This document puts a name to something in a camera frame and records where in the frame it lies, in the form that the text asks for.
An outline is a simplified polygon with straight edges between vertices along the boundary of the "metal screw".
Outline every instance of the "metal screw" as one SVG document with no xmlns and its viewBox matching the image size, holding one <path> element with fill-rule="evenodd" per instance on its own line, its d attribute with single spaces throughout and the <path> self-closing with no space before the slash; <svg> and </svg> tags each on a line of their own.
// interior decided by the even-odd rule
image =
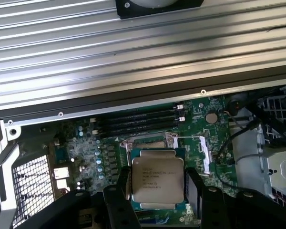
<svg viewBox="0 0 286 229">
<path fill-rule="evenodd" d="M 217 192 L 217 188 L 215 188 L 215 187 L 209 187 L 209 191 L 210 191 L 210 192 Z"/>
<path fill-rule="evenodd" d="M 250 193 L 250 192 L 244 192 L 244 196 L 245 196 L 245 197 L 252 198 L 252 197 L 253 197 L 253 194 Z"/>
</svg>

